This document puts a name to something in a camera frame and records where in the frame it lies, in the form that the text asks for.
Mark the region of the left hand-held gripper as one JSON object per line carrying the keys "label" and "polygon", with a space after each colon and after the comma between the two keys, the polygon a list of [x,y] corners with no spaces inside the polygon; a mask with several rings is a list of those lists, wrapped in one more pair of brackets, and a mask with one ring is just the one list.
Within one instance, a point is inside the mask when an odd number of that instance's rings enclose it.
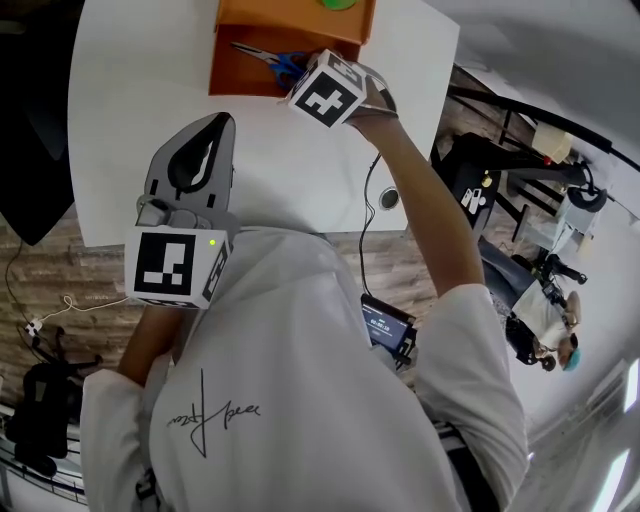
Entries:
{"label": "left hand-held gripper", "polygon": [[[144,193],[176,208],[226,210],[236,124],[214,113],[184,127],[151,160]],[[229,212],[143,208],[125,243],[125,289],[148,305],[206,310],[240,231]]]}

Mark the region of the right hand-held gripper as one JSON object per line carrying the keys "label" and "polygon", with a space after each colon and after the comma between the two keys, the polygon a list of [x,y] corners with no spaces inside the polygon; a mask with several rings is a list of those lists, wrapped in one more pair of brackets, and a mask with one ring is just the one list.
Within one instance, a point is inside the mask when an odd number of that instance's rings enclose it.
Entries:
{"label": "right hand-held gripper", "polygon": [[[368,100],[371,79],[385,105]],[[319,53],[287,95],[287,106],[326,128],[362,115],[397,116],[385,79],[372,68],[344,60],[330,49]]]}

